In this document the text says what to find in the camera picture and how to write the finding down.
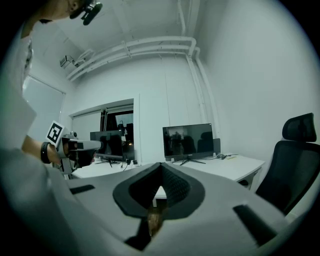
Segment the white desk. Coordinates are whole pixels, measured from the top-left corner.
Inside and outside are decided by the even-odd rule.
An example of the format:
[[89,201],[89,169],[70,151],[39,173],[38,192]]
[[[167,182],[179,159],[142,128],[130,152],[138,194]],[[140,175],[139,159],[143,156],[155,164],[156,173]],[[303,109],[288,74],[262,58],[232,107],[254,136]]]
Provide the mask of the white desk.
[[[197,162],[187,162],[184,164],[184,167],[193,168],[195,170],[219,175],[225,178],[228,178],[230,180],[233,180],[235,182],[241,181],[245,177],[253,174],[254,172],[258,171],[261,166],[265,163],[261,160],[256,160],[249,157],[244,157],[241,155],[236,155],[235,158],[231,159],[210,159],[210,160],[199,160],[203,163],[197,163]],[[77,178],[91,178],[91,177],[97,177],[97,176],[104,176],[114,173],[122,172],[125,167],[127,166],[126,163],[123,164],[123,168],[120,168],[120,164],[113,164],[112,168],[110,164],[107,163],[100,163],[99,160],[96,160],[96,162],[92,163],[89,166],[82,167],[80,169],[77,169],[72,174]],[[174,163],[174,165],[180,165],[182,161],[178,161]],[[129,165],[126,172],[129,172],[131,168],[135,168],[135,165]],[[159,190],[157,191],[155,197],[156,199],[166,199],[166,193],[163,187],[161,186]]]

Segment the person's arm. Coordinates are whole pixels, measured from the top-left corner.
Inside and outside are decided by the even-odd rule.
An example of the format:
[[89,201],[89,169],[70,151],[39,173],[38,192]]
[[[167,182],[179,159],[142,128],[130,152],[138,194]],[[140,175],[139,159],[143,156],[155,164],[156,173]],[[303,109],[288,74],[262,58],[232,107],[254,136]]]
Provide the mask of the person's arm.
[[[27,135],[22,145],[22,151],[41,160],[41,146],[42,142],[37,141]],[[54,145],[49,144],[46,152],[51,163],[56,163],[58,165],[60,164],[60,157],[58,156]]]

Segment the ceiling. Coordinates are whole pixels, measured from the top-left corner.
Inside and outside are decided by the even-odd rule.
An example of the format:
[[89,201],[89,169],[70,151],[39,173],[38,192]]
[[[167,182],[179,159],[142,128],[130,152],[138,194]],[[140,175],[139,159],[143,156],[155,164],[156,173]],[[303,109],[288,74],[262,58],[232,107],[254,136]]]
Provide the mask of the ceiling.
[[[178,0],[100,0],[103,8],[88,26],[81,15],[46,25],[38,24],[33,35],[35,56],[61,73],[64,55],[75,60],[88,49],[96,53],[122,41],[159,36],[180,36]],[[186,36],[194,37],[200,5],[205,0],[181,0]]]

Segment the black watch strap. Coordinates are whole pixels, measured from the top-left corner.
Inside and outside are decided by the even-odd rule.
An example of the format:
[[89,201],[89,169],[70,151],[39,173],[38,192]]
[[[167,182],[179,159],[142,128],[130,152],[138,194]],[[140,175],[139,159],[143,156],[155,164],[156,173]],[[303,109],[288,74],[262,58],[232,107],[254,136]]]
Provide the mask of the black watch strap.
[[44,142],[42,143],[42,146],[41,146],[41,161],[44,162],[45,164],[50,164],[48,153],[47,153],[48,144],[50,143]]

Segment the computer monitor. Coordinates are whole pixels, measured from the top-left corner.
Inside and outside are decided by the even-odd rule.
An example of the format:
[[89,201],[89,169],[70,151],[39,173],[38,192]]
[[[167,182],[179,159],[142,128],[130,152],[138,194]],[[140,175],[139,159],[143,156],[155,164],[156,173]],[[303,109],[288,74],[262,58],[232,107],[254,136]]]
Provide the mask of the computer monitor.
[[163,127],[166,158],[196,159],[212,156],[214,139],[211,123]]
[[103,147],[99,149],[96,156],[112,160],[122,160],[123,150],[121,136],[121,130],[90,132],[91,141],[100,141],[103,143]]

